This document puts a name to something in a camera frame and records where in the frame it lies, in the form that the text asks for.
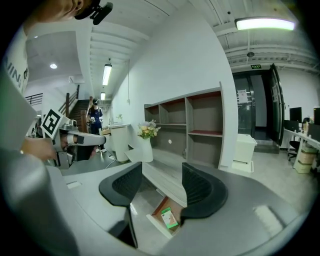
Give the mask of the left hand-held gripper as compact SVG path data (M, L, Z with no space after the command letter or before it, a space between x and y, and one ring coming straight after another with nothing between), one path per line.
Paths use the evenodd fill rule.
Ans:
M98 146L106 143L104 136L79 132L75 120L53 109L44 116L41 128L45 137L51 139L57 157L53 163L59 168L69 168L74 159L89 160L97 153ZM68 151L68 147L73 146L75 153Z

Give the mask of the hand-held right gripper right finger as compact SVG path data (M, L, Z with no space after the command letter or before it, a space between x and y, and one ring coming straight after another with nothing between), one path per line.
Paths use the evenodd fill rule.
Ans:
M187 206L161 256L276 256L307 218L262 183L182 164Z

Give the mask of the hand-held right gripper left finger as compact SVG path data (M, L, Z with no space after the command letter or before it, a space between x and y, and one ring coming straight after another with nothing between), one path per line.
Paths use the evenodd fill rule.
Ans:
M76 201L103 231L138 247L131 203L142 183L142 162L64 177Z

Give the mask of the green and white carton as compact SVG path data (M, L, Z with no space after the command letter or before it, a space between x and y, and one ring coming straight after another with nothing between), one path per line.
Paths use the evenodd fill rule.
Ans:
M171 207L164 208L161 211L161 218L167 229L172 230L180 226L178 213L177 210L174 210Z

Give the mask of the light wooden drawer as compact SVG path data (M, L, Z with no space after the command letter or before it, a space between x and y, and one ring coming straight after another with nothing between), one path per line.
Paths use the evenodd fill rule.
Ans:
M161 217L161 211L167 207L171 207L172 209L178 211L179 226L175 229L167 229ZM184 208L180 204L165 196L156 207L154 212L152 214L147 214L146 217L155 226L155 228L160 231L161 234L163 234L166 238L171 239L178 233L181 227L181 211L183 209Z

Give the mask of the person's left forearm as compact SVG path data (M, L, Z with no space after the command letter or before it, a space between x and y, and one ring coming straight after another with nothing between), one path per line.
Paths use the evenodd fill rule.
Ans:
M20 150L24 154L32 155L42 161L57 159L57 153L50 138L26 137Z

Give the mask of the white round counter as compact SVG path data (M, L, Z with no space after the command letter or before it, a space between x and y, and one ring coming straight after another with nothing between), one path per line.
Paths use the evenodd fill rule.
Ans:
M112 148L115 151L116 159L121 163L129 160L126 155L126 152L129 150L127 126L128 124L118 124L108 127L112 140Z

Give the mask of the brown wooden staircase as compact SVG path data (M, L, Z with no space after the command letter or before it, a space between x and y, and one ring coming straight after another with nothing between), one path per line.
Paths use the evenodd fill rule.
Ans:
M93 97L79 99L80 85L76 87L73 94L67 93L65 102L58 111L71 120L75 120L76 127L80 132L88 132L88 113L92 106Z

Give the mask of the white ceramic vase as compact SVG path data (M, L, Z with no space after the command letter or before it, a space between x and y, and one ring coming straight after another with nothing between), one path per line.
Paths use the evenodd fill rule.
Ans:
M154 160L150 138L141 139L141 150L142 150L142 159L144 162L150 163Z

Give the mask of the white storage cabinet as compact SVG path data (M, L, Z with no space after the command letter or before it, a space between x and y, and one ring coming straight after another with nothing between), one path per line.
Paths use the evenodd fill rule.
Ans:
M232 168L246 173L254 172L253 153L257 141L249 134L238 134Z

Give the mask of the pastel flower bouquet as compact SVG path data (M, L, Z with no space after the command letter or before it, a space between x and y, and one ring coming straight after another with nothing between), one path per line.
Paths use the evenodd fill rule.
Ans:
M158 135L160 126L156 124L156 121L152 119L151 121L145 121L138 125L137 136L142 139L154 138Z

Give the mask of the person's white t-shirt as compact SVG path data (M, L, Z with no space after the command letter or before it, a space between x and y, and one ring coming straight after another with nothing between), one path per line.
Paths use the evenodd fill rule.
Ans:
M20 27L0 61L0 238L7 254L78 256L46 166L22 148L36 116L23 96L29 78L26 42Z

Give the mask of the grey wooden shelf unit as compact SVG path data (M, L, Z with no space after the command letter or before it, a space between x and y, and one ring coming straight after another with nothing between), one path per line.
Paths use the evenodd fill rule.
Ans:
M151 146L190 163L217 168L223 152L224 109L221 87L144 105L146 121L161 127Z

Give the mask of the black metal railing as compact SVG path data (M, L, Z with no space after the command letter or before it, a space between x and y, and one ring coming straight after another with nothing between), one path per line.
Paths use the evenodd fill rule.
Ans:
M25 99L31 106L40 105L42 104L42 101L43 101L43 93L27 96L25 97Z

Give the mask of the black office chair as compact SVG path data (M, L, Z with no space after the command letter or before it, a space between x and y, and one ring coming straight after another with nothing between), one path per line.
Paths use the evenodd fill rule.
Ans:
M300 147L300 141L292 140L289 142L289 145L293 148L293 150L291 150L287 153L288 160L291 161L293 158L297 157L298 150Z

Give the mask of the beige storage crates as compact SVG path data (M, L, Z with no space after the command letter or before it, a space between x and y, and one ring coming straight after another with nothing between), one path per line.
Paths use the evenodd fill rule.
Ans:
M316 152L301 150L298 158L296 171L300 174L307 174L311 171L312 164L317 156Z

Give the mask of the white office desk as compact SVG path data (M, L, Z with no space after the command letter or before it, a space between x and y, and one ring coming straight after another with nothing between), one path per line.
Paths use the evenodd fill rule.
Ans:
M299 147L298 147L298 151L297 151L297 156L295 158L295 161L294 161L294 164L293 164L293 168L299 174L306 174L307 173L306 171L300 172L300 169L299 169L299 159L300 159L300 156L302 155L303 145L304 145L304 143L307 143L311 147L313 147L313 148L317 149L318 151L320 151L320 142L315 140L315 139L312 139L310 135L307 136L305 133L291 131L291 130L288 130L288 129L284 129L284 133L288 134L290 136L296 136L296 137L298 137L300 139Z

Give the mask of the black double door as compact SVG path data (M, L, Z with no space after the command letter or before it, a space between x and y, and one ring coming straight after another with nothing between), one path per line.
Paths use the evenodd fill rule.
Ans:
M276 65L232 75L237 97L238 133L255 138L260 132L280 147L284 137L285 102ZM238 90L247 91L248 103L239 104Z

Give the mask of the black computer monitor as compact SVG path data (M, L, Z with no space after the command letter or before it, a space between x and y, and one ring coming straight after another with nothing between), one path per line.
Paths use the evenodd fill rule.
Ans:
M289 120L302 123L302 108L293 107L289 109Z

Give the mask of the white paper notice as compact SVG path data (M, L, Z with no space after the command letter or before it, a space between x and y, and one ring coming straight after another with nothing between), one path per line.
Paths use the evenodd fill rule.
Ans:
M238 93L238 103L239 104L246 104L249 102L246 89L238 90L237 93Z

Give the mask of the white wall conduit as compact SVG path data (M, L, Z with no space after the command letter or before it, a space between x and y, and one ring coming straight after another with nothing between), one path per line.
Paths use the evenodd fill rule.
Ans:
M130 105L130 59L127 61L127 104Z

